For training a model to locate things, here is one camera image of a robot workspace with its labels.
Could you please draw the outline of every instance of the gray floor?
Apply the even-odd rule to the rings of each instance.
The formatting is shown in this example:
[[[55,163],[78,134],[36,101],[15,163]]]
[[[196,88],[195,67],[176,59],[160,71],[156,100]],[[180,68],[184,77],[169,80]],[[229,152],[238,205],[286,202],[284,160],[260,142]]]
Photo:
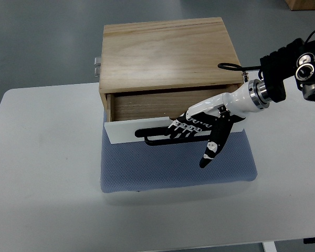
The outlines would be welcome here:
[[[12,88],[97,82],[103,26],[200,17],[223,18],[242,65],[315,29],[315,11],[291,12],[284,0],[0,0],[0,101]],[[277,242],[279,252],[312,251],[302,240]],[[191,251],[263,251],[261,244]]]

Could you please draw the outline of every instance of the box lid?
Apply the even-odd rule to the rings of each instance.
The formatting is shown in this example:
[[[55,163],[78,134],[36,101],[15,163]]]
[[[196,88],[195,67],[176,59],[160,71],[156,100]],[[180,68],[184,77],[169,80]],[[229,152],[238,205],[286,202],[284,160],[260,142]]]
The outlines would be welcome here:
[[[220,17],[106,25],[100,93],[242,83],[239,64]]]

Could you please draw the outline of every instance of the wooden crate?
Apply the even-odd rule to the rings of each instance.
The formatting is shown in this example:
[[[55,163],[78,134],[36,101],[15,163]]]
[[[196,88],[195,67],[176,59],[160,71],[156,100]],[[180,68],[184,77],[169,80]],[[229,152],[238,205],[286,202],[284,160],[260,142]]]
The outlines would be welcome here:
[[[106,25],[99,91],[108,121],[176,118],[188,107],[236,90],[241,72],[221,18]]]
[[[286,0],[291,11],[315,10],[315,0]]]

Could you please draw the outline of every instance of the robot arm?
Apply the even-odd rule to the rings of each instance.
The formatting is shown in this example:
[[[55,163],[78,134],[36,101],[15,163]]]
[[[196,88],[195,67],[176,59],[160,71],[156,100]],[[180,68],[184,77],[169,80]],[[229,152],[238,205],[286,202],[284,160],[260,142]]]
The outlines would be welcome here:
[[[191,138],[198,132],[211,131],[199,164],[204,168],[223,149],[234,123],[268,108],[271,101],[285,100],[284,79],[294,75],[303,97],[315,101],[315,40],[309,42],[314,33],[306,42],[299,38],[264,56],[259,67],[219,64],[220,68],[234,71],[259,69],[264,79],[248,81],[233,93],[222,93],[191,106],[173,121],[165,135]]]

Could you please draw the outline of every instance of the blue mat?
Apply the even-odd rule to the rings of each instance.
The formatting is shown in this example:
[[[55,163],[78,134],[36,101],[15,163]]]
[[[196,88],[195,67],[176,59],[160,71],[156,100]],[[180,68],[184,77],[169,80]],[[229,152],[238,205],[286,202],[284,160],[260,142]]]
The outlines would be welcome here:
[[[207,141],[162,146],[111,144],[103,128],[101,189],[104,193],[146,191],[256,178],[245,131],[231,133],[221,153],[201,169],[198,163],[206,145]]]

